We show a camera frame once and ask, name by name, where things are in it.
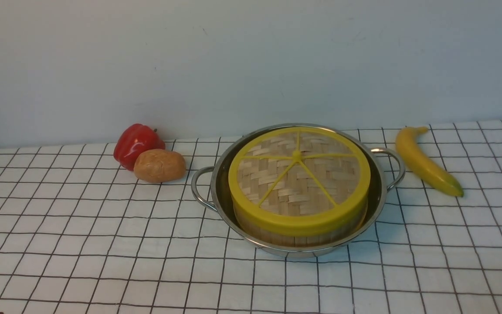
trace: yellow plastic rim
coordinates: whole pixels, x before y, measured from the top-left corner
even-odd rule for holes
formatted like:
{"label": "yellow plastic rim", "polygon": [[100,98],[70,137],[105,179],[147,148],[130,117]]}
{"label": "yellow plastic rim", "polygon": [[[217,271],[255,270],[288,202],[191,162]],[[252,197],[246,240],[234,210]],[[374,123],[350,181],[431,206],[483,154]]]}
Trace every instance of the yellow plastic rim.
{"label": "yellow plastic rim", "polygon": [[[356,157],[360,167],[360,177],[357,187],[346,201],[337,204],[332,209],[322,213],[309,216],[283,216],[268,212],[247,199],[247,197],[243,194],[243,191],[239,188],[239,183],[237,182],[237,170],[239,169],[239,164],[243,159],[247,158],[245,154],[260,142],[283,133],[301,132],[318,133],[331,137],[336,141],[343,143],[348,149],[350,149],[352,155]],[[242,147],[239,152],[237,152],[231,162],[228,172],[228,183],[231,190],[231,196],[234,201],[235,209],[239,209],[239,214],[261,229],[287,236],[315,236],[324,234],[344,225],[350,217],[360,215],[360,212],[364,208],[366,202],[370,178],[371,171],[369,162],[363,154],[363,151],[361,151],[357,145],[338,133],[313,127],[289,127],[271,131],[256,137]]]}

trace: pot rim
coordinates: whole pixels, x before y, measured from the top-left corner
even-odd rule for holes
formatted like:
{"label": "pot rim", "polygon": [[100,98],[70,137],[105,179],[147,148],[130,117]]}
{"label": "pot rim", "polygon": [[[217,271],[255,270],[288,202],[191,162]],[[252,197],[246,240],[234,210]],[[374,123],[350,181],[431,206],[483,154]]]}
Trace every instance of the pot rim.
{"label": "pot rim", "polygon": [[[317,128],[317,129],[322,129],[322,130],[337,133],[343,137],[346,137],[347,139],[352,141],[354,144],[356,144],[371,159],[371,161],[375,165],[377,172],[379,173],[379,177],[380,177],[380,181],[381,181],[379,204],[378,204],[377,208],[375,209],[373,216],[371,216],[371,218],[369,219],[369,221],[365,222],[359,229],[357,229],[355,232],[353,232],[349,236],[344,237],[342,239],[339,239],[337,241],[323,244],[323,245],[307,246],[307,247],[293,247],[293,246],[275,245],[275,244],[270,244],[265,241],[261,241],[255,237],[249,235],[248,233],[246,233],[243,229],[241,229],[239,226],[237,226],[235,223],[233,223],[231,221],[231,219],[229,219],[227,217],[226,213],[224,212],[224,210],[222,209],[222,206],[219,203],[219,199],[218,199],[218,195],[217,195],[217,180],[218,180],[218,172],[220,169],[220,165],[225,161],[225,159],[227,158],[227,155],[229,155],[229,153],[231,153],[231,151],[234,149],[234,147],[241,144],[242,142],[245,142],[251,138],[254,138],[254,137],[260,135],[261,133],[265,133],[265,132],[269,132],[269,131],[273,131],[273,130],[277,130],[277,129],[284,129],[287,127],[297,127],[297,126],[298,127],[313,127],[313,128]],[[258,129],[256,131],[253,131],[252,133],[248,133],[248,134],[244,135],[243,137],[241,137],[240,139],[238,139],[237,141],[232,143],[229,146],[229,148],[227,148],[226,151],[221,155],[221,157],[217,160],[216,164],[214,165],[214,169],[213,169],[213,173],[212,173],[211,181],[210,181],[211,182],[210,194],[211,194],[211,197],[213,200],[213,205],[215,206],[218,214],[221,216],[221,218],[224,220],[224,222],[227,223],[228,226],[230,228],[232,228],[235,232],[237,232],[241,237],[252,242],[253,244],[258,245],[263,248],[269,248],[269,249],[273,249],[273,250],[277,250],[277,251],[281,251],[281,252],[287,252],[287,253],[291,253],[291,252],[302,252],[302,253],[317,252],[317,251],[322,251],[322,250],[326,250],[326,249],[330,249],[330,248],[335,248],[337,246],[340,246],[342,244],[345,244],[345,243],[351,241],[355,237],[362,234],[367,228],[369,228],[375,222],[375,219],[377,219],[377,217],[380,215],[380,213],[383,209],[383,205],[385,204],[385,200],[387,198],[388,190],[392,189],[395,185],[397,185],[404,177],[404,174],[403,174],[404,169],[402,166],[402,161],[400,161],[400,160],[398,160],[398,161],[401,166],[400,167],[400,174],[399,174],[398,178],[391,185],[387,186],[384,172],[381,169],[381,166],[379,165],[377,159],[375,158],[375,155],[373,154],[373,152],[370,149],[368,149],[359,140],[355,139],[354,137],[351,137],[350,135],[348,135],[346,133],[338,131],[336,129],[332,129],[332,128],[329,128],[326,126],[317,125],[317,124],[313,124],[313,123],[282,123],[282,124],[278,124],[278,125],[263,127],[263,128]]]}

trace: white wall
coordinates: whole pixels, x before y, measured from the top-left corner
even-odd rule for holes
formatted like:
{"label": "white wall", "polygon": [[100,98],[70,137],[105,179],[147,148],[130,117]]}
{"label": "white wall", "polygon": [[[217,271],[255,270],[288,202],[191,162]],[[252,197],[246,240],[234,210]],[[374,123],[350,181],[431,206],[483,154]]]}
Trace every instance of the white wall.
{"label": "white wall", "polygon": [[0,146],[502,117],[502,1],[0,0]]}

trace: banana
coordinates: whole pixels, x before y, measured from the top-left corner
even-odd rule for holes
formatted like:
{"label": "banana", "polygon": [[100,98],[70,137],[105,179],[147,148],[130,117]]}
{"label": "banana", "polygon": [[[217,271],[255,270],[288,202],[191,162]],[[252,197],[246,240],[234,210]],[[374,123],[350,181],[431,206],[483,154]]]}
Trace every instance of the banana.
{"label": "banana", "polygon": [[417,144],[417,137],[426,127],[405,127],[396,136],[396,151],[406,166],[434,189],[450,196],[464,196],[460,183],[450,173],[434,163]]}

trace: potato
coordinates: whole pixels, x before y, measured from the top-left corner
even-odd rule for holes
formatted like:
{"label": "potato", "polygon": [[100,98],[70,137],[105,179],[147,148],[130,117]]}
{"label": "potato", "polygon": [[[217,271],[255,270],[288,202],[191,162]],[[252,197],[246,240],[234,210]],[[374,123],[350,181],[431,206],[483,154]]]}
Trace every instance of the potato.
{"label": "potato", "polygon": [[137,157],[133,172],[149,183],[181,179],[185,175],[185,158],[175,151],[150,149]]}

